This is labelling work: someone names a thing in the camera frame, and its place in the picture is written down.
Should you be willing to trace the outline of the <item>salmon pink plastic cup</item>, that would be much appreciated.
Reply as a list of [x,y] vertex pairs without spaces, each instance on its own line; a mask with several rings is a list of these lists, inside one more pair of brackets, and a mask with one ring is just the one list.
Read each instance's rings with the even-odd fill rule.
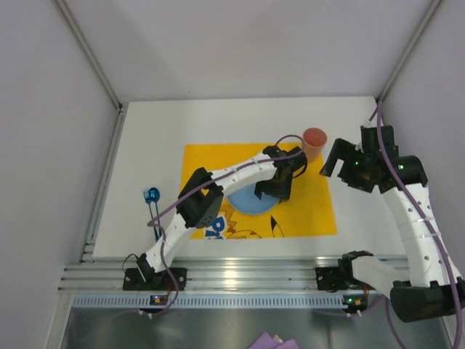
[[327,142],[327,134],[320,128],[312,127],[304,131],[304,153],[308,162],[313,162],[321,153]]

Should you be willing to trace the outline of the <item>light blue plastic plate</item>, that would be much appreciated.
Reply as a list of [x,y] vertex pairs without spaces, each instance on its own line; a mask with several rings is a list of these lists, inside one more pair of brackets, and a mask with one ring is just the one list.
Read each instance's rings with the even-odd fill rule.
[[269,212],[279,202],[277,198],[262,194],[261,198],[255,195],[255,184],[248,185],[227,197],[230,206],[247,215],[261,215]]

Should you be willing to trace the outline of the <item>yellow Pikachu placemat cloth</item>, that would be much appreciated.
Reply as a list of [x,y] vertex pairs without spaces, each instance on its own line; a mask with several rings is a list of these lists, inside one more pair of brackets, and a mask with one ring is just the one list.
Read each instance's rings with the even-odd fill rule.
[[[264,150],[266,143],[188,144],[182,162],[181,186],[192,173],[208,171],[245,161]],[[301,238],[337,234],[328,181],[319,175],[322,156],[308,165],[305,173],[293,179],[288,201],[254,197],[256,206],[224,199],[211,226],[197,230],[193,239]]]

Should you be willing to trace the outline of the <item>blue metallic fork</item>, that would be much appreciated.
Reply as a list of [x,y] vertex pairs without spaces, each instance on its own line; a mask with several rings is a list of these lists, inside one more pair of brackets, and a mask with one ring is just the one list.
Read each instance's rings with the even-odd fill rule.
[[155,210],[158,211],[157,203],[160,198],[159,190],[155,187],[143,190],[143,197],[144,197],[145,203],[148,206],[150,218],[153,219],[155,215],[153,214],[152,204],[155,204]]

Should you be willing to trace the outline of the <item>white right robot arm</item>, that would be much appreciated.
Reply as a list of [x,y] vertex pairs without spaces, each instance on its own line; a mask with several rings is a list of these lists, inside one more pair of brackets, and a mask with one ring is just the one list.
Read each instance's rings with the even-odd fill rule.
[[428,179],[417,156],[400,156],[391,126],[361,127],[361,144],[338,138],[320,170],[330,177],[337,161],[338,174],[349,187],[367,193],[378,188],[388,205],[408,260],[400,272],[367,251],[352,251],[338,260],[341,279],[367,284],[390,301],[405,323],[452,316],[464,309],[464,278],[449,257],[430,206]]

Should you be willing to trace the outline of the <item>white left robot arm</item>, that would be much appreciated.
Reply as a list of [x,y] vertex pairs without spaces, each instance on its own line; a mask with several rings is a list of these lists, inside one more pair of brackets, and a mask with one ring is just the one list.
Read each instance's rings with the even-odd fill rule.
[[296,146],[285,151],[278,145],[267,146],[250,159],[238,164],[208,171],[196,169],[179,193],[177,201],[147,224],[158,225],[158,219],[174,210],[167,231],[137,259],[137,267],[146,279],[167,270],[177,251],[193,232],[209,227],[216,219],[222,200],[247,186],[254,186],[254,195],[271,196],[287,201],[291,195],[294,172],[307,165],[304,151]]

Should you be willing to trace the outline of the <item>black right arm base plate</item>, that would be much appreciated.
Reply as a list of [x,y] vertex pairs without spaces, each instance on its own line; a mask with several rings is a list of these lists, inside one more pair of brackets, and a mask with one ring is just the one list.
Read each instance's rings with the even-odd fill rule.
[[377,262],[378,266],[383,266],[383,262],[374,257],[368,251],[351,251],[343,254],[337,260],[337,266],[316,267],[315,277],[319,291],[334,293],[342,290],[364,290],[371,289],[371,286],[354,277],[354,268],[352,262],[364,257],[370,257],[367,262],[373,265]]

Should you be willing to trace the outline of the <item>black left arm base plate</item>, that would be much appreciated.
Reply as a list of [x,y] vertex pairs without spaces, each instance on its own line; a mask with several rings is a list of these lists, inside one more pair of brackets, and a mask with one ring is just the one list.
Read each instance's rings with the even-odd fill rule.
[[[171,268],[171,273],[175,278],[178,289],[185,289],[187,282],[187,268]],[[166,270],[155,273],[146,281],[137,268],[127,268],[124,273],[124,291],[174,291],[175,284]]]

